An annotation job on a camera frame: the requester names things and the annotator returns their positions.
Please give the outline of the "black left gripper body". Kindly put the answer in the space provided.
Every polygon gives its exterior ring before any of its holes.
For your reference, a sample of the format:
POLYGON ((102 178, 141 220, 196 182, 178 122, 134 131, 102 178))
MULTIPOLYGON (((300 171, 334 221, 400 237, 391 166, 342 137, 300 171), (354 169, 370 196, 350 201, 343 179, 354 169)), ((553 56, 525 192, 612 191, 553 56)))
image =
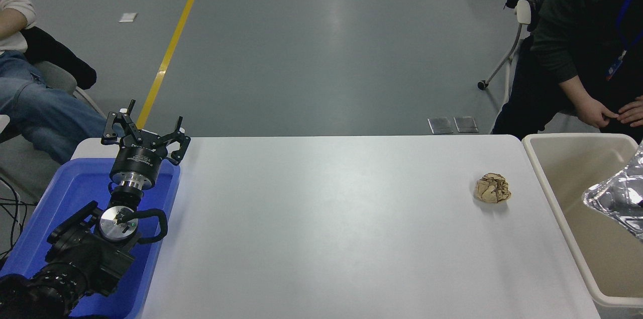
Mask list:
POLYGON ((167 149, 160 146, 149 149, 132 143, 119 144, 110 178, 112 181, 123 181, 128 173, 137 173, 147 181, 156 181, 165 157, 167 149))

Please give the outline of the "standing person's right hand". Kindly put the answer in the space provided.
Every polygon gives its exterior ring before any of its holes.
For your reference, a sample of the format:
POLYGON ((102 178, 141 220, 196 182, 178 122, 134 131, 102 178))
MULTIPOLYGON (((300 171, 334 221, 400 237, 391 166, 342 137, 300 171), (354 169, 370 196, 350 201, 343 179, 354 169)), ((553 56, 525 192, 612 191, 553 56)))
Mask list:
POLYGON ((594 128, 606 128, 611 120, 618 118, 618 115, 607 109, 604 104, 593 99, 585 97, 574 103, 578 118, 594 128))

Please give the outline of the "standing person's left hand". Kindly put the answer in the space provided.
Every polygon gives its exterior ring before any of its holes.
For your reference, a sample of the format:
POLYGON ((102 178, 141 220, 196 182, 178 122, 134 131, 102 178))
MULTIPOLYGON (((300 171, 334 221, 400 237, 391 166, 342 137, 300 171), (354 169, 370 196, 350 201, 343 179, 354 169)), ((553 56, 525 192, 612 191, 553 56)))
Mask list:
POLYGON ((618 110, 617 120, 630 127, 642 126, 642 95, 618 110))

